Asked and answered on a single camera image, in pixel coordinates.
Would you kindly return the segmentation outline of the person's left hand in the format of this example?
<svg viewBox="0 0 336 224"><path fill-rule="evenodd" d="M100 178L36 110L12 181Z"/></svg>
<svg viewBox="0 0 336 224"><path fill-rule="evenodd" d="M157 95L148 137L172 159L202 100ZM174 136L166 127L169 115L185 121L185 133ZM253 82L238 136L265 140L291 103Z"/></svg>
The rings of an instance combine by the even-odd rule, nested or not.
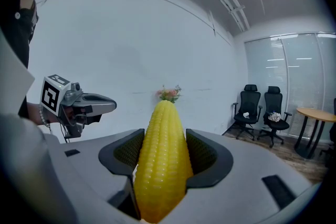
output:
<svg viewBox="0 0 336 224"><path fill-rule="evenodd" d="M71 107L71 106L64 107L64 112L66 114L67 119L69 119L69 120L74 120L75 119L75 114L74 114L73 107Z"/></svg>

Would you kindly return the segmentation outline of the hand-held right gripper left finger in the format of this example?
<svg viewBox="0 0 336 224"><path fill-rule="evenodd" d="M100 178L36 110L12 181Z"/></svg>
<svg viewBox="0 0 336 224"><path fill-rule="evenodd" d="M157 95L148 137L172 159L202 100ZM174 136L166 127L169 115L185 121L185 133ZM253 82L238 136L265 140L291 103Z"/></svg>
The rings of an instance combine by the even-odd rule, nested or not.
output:
<svg viewBox="0 0 336 224"><path fill-rule="evenodd" d="M139 223L133 171L144 129L61 144L52 137L52 164L77 223Z"/></svg>

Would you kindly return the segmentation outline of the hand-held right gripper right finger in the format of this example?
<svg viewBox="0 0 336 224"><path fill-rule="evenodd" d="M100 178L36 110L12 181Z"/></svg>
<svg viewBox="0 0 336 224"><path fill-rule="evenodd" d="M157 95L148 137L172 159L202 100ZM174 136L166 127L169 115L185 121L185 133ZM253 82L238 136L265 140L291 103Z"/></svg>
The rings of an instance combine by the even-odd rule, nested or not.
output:
<svg viewBox="0 0 336 224"><path fill-rule="evenodd" d="M164 223L290 223L312 198L312 184L258 145L187 129L194 175Z"/></svg>

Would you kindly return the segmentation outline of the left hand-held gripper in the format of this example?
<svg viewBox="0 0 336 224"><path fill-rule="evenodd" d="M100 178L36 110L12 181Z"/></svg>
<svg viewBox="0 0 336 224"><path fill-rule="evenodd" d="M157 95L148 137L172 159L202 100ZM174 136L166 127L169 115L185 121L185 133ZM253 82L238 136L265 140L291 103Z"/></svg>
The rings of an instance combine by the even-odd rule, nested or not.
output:
<svg viewBox="0 0 336 224"><path fill-rule="evenodd" d="M69 120L64 107L71 106L74 110L74 120ZM39 115L43 125L50 128L47 113L56 117L64 131L64 138L79 138L84 125L98 123L103 114L117 108L117 103L103 95L84 93L79 83L70 82L54 74L44 77L40 96Z"/></svg>

